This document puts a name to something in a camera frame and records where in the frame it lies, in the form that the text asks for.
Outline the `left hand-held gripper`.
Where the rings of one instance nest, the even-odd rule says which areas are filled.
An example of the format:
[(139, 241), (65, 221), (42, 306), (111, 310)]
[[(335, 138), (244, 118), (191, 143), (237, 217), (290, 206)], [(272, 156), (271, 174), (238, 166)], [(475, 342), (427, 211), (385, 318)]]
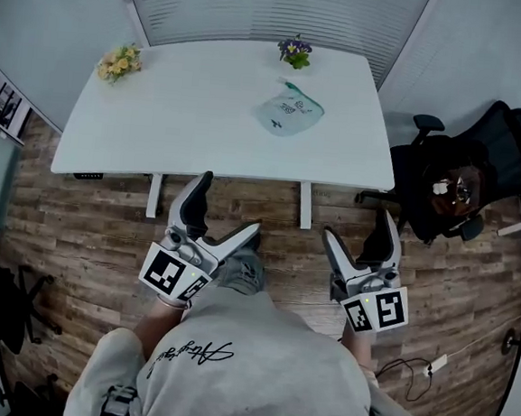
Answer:
[(248, 222), (220, 240), (202, 237), (208, 230), (206, 196), (213, 175), (206, 171), (195, 177), (174, 198), (163, 238), (150, 245), (138, 275), (140, 282), (173, 305), (190, 306), (220, 262), (247, 245), (259, 244), (260, 222)]

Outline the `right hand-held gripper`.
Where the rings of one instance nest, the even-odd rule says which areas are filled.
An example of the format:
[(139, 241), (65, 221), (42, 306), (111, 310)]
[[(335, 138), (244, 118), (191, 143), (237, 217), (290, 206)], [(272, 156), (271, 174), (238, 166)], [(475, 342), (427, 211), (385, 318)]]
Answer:
[(372, 269), (366, 274), (360, 275), (349, 250), (331, 227), (322, 231), (322, 241), (333, 271), (330, 299), (346, 312), (355, 334), (373, 334), (408, 323), (407, 289), (401, 285), (396, 268), (399, 233), (387, 210), (377, 210), (375, 228), (356, 259), (357, 264)]

